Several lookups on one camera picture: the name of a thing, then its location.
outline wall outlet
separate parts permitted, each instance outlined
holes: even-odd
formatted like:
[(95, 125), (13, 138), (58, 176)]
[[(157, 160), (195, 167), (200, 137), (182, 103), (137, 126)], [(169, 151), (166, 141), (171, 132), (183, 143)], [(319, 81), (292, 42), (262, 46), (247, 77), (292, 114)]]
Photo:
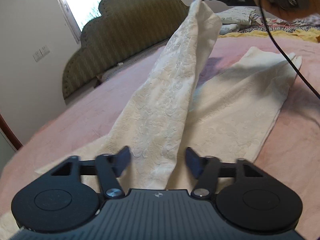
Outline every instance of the wall outlet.
[(50, 50), (48, 48), (48, 45), (44, 45), (41, 49), (40, 52), (42, 54), (42, 56), (46, 56), (50, 53)]
[(43, 58), (41, 51), (38, 49), (35, 54), (33, 54), (35, 61), (38, 62)]

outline wire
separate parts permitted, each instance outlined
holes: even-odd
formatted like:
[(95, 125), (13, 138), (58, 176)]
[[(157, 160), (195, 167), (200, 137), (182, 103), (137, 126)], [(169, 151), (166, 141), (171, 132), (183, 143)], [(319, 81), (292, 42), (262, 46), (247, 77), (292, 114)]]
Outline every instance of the wire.
[(310, 90), (317, 96), (317, 98), (320, 99), (320, 95), (317, 92), (317, 90), (315, 90), (313, 88), (313, 86), (311, 86), (311, 84), (308, 82), (308, 80), (305, 79), (305, 77), (300, 73), (300, 71), (297, 69), (297, 67), (293, 64), (293, 62), (289, 59), (289, 57), (287, 56), (287, 54), (284, 53), (284, 51), (280, 48), (280, 46), (278, 45), (278, 43), (276, 43), (275, 39), (273, 38), (273, 36), (271, 35), (269, 26), (267, 24), (267, 20), (266, 17), (264, 15), (262, 6), (261, 6), (261, 0), (259, 0), (259, 7), (260, 7), (260, 11), (262, 14), (262, 19), (263, 19), (263, 24), (267, 30), (267, 33), (269, 34), (270, 39), (272, 40), (273, 44), (276, 46), (276, 48), (280, 51), (280, 53), (284, 56), (284, 58), (288, 61), (288, 63), (292, 66), (292, 68), (295, 70), (295, 72), (298, 74), (298, 76), (302, 79), (302, 81), (308, 86), (308, 88), (310, 88)]

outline pink blanket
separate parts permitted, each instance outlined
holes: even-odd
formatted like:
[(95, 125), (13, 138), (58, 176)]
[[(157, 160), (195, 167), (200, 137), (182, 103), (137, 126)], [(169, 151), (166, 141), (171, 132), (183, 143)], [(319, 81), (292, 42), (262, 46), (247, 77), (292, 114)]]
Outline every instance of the pink blanket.
[[(281, 38), (277, 41), (284, 51), (303, 56), (301, 72), (320, 91), (320, 45)], [(277, 52), (268, 38), (219, 39), (198, 84), (237, 62), (252, 46)], [(0, 178), (0, 216), (10, 210), (13, 196), (37, 177), (34, 170), (110, 131), (162, 50), (118, 73), (32, 137), (4, 168)], [(304, 209), (297, 230), (306, 239), (319, 237), (320, 101), (299, 78), (255, 163), (299, 194)]]

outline yellow fabric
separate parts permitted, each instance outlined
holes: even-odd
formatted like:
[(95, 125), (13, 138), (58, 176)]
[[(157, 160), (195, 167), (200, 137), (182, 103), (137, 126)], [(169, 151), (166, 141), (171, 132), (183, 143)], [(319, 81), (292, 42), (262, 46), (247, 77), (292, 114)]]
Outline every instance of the yellow fabric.
[[(294, 38), (315, 43), (320, 42), (320, 31), (313, 28), (308, 31), (295, 30), (293, 33), (285, 31), (271, 31), (271, 34), (275, 37)], [(226, 35), (218, 36), (218, 38), (226, 37), (268, 37), (268, 33), (263, 31), (252, 31), (250, 33), (227, 33)]]

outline green upholstered headboard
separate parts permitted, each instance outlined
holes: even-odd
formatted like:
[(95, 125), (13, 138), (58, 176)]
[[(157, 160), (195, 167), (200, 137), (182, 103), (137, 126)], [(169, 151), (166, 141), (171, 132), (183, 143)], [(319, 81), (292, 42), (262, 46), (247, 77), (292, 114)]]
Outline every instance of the green upholstered headboard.
[(102, 0), (99, 11), (101, 17), (84, 26), (81, 48), (65, 67), (64, 98), (118, 62), (170, 38), (188, 7), (181, 0)]

